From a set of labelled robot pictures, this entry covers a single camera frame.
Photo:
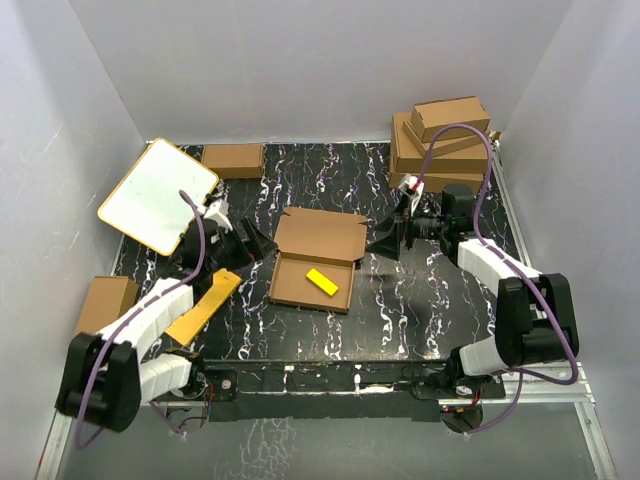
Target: whiteboard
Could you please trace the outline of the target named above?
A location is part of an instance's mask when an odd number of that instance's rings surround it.
[[[161,255],[171,255],[196,205],[218,184],[218,176],[163,138],[153,141],[98,209],[98,217]]]

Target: yellow board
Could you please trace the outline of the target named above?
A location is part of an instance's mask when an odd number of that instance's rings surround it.
[[[213,286],[196,305],[178,318],[165,331],[183,347],[189,345],[204,328],[211,316],[218,311],[227,298],[236,291],[242,279],[221,268],[213,274]]]
[[[333,297],[338,291],[338,286],[315,268],[312,268],[307,272],[307,278],[320,287],[322,291],[330,297]]]

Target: white wall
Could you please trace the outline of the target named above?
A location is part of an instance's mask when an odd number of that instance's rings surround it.
[[[571,282],[580,359],[621,478],[640,477],[640,9],[576,2],[502,142],[534,265]]]
[[[64,0],[0,2],[0,471],[33,478],[66,348],[119,235],[96,209],[144,144]]]
[[[503,129],[570,0],[71,0],[145,139],[389,139],[477,94]]]

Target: marble tabletop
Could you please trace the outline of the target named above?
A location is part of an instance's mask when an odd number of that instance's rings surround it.
[[[182,147],[200,160],[203,146]],[[215,195],[229,202],[229,218],[251,218],[273,238],[285,206],[359,213],[369,225],[389,214],[397,192],[388,185],[388,143],[272,144],[262,179],[221,181]],[[437,205],[423,196],[421,209]],[[500,192],[491,179],[481,229],[517,258]],[[125,237],[116,275],[132,277],[144,294],[166,257]],[[471,275],[417,241],[400,261],[366,255],[356,272],[348,314],[270,304],[275,256],[243,268],[243,283],[189,346],[206,359],[440,360],[456,346],[491,334],[495,298]],[[177,346],[163,335],[155,356]]]

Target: closed cardboard box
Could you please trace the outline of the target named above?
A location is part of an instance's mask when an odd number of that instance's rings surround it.
[[[247,145],[207,145],[202,164],[220,178],[262,178],[264,147],[259,143]]]
[[[417,103],[411,113],[411,126],[423,143],[430,142],[441,128],[452,123],[464,123],[484,132],[489,126],[489,114],[478,97]],[[454,128],[443,133],[438,140],[468,136],[468,130]]]
[[[346,313],[355,262],[364,257],[366,218],[350,213],[285,207],[275,242],[278,258],[269,298],[274,303]],[[338,286],[329,296],[306,278],[312,268]]]
[[[411,114],[399,114],[403,117],[402,129],[404,133],[407,134],[413,146],[416,147],[416,150],[420,155],[425,157],[427,155],[427,150],[429,150],[430,142],[422,143],[420,138],[418,138],[418,134],[413,130],[411,126]],[[477,135],[471,135],[470,137],[460,137],[460,138],[451,138],[449,140],[438,140],[433,144],[433,149],[431,149],[431,156],[438,157],[440,155],[446,155],[447,153],[457,152],[459,150],[464,150],[465,148],[473,147],[474,145],[480,145],[482,143],[482,139]]]
[[[95,334],[136,303],[138,285],[129,277],[95,277],[89,287],[74,335]]]
[[[425,155],[421,154],[403,128],[408,113],[396,113],[392,120],[392,139],[396,142],[397,161],[394,170],[398,173],[420,173]],[[456,152],[431,157],[428,173],[484,173],[487,170],[487,153],[484,145],[478,144]]]
[[[399,164],[397,159],[397,148],[394,140],[391,141],[391,159],[389,161],[389,186],[391,188],[397,188],[405,176],[405,173],[397,172],[394,168],[394,164]],[[407,172],[413,173],[413,175],[419,175],[420,172]],[[471,191],[476,194],[480,191],[484,175],[481,173],[427,173],[423,177],[424,191],[439,193],[446,185],[452,183],[461,183],[468,185]]]

